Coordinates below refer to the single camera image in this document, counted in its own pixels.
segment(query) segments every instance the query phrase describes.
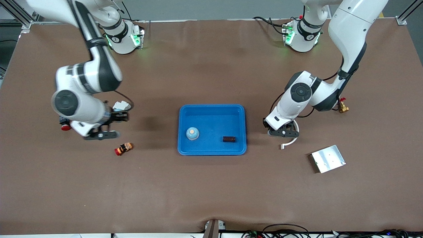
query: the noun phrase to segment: blue bin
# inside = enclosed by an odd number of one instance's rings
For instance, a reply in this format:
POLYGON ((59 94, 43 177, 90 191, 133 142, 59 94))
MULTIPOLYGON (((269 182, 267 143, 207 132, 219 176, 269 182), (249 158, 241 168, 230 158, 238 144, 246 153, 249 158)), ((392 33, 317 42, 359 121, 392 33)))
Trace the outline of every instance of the blue bin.
POLYGON ((184 105, 179 111, 178 151, 181 155, 242 155, 247 150, 245 110, 239 104, 184 105), (196 140, 186 131, 199 130, 196 140), (236 142, 223 142, 235 136, 236 142))

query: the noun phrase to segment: brown table surface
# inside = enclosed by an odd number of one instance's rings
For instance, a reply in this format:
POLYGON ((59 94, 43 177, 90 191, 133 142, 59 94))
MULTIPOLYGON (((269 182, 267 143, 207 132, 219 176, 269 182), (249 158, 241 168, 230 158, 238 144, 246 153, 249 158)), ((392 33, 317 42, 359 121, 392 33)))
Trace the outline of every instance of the brown table surface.
POLYGON ((121 137, 105 141, 61 131, 50 105, 56 69, 88 60, 78 30, 33 25, 22 35, 0 93, 2 234, 197 232, 209 219, 227 229, 423 230, 423 68, 406 27, 377 20, 342 94, 350 111, 298 119, 300 138, 279 150, 288 140, 261 122, 273 100, 294 73, 326 78, 341 63, 327 23, 308 53, 263 22, 144 26, 144 50, 114 54, 135 107, 112 125, 121 137), (179 109, 203 103, 245 107, 244 155, 178 153, 179 109), (124 142, 135 149, 117 157, 124 142), (316 173, 307 155, 334 144, 346 166, 316 173))

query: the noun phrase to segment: metal plate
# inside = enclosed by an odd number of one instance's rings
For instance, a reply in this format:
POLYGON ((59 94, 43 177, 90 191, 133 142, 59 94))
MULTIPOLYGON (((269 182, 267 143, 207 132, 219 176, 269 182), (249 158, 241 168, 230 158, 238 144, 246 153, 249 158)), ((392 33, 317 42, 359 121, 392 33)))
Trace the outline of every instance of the metal plate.
POLYGON ((311 156, 321 173, 346 164, 336 145, 311 153, 311 156))

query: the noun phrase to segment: robotic arm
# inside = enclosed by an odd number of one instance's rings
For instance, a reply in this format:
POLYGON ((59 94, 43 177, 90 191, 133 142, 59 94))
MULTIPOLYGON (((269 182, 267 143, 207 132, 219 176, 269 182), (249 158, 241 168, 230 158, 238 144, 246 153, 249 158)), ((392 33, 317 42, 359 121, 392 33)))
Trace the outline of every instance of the robotic arm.
POLYGON ((338 104, 341 92, 357 71, 366 50, 367 31, 387 2, 344 0, 341 3, 329 23, 330 38, 343 57, 336 79, 329 84, 307 71, 294 74, 285 87, 285 94, 264 120, 270 135, 281 133, 278 130, 291 123, 308 103, 318 111, 329 111, 338 104))
MULTIPOLYGON (((67 0, 27 0, 40 15, 57 22, 79 27, 67 0)), ((113 5, 122 0, 79 0, 105 31, 110 47, 119 54, 128 54, 143 47, 144 28, 122 20, 113 5)))
POLYGON ((313 48, 320 36, 320 30, 329 16, 326 5, 339 4, 342 0, 301 0, 304 4, 302 19, 294 19, 284 30, 286 45, 298 52, 307 52, 313 48))
POLYGON ((93 14, 87 8, 87 5, 98 8, 99 3, 103 6, 113 3, 110 0, 53 0, 50 3, 54 6, 49 6, 49 9, 57 10, 54 11, 44 9, 39 2, 46 4, 46 1, 28 0, 45 17, 78 27, 91 56, 90 61, 57 70, 57 91, 52 96, 54 111, 71 120, 72 128, 85 139, 116 138, 116 132, 102 132, 101 126, 127 121, 127 111, 112 112, 105 102, 92 95, 116 90, 122 81, 122 73, 96 27, 93 14))

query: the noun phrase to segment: small bottle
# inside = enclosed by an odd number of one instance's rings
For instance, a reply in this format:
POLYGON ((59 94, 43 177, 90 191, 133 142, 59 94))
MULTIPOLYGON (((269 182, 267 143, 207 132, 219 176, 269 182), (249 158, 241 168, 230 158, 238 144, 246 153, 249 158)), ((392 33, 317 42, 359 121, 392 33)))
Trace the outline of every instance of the small bottle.
POLYGON ((121 144, 121 147, 115 149, 116 155, 122 155, 123 153, 130 151, 134 148, 134 145, 132 143, 125 143, 121 144))

